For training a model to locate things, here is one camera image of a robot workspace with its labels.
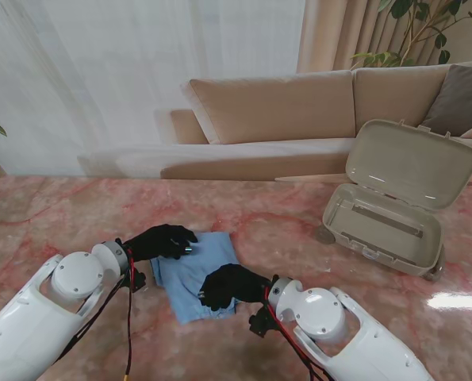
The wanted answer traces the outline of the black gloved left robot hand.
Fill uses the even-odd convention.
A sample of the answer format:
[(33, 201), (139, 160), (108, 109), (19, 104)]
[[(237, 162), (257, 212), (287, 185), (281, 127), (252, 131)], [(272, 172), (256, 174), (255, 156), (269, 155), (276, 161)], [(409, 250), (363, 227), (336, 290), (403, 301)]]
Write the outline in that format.
[(182, 225), (153, 226), (126, 241), (123, 248), (135, 262), (162, 256), (178, 260), (187, 254), (186, 249), (197, 243), (195, 234)]

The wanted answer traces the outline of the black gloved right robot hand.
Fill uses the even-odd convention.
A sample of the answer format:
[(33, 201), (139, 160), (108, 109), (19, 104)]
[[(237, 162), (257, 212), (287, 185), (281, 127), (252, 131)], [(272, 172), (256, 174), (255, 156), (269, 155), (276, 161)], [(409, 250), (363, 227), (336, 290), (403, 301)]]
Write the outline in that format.
[(212, 311), (226, 309), (233, 299), (263, 302), (271, 281), (239, 264), (226, 264), (205, 277), (198, 294), (200, 303)]

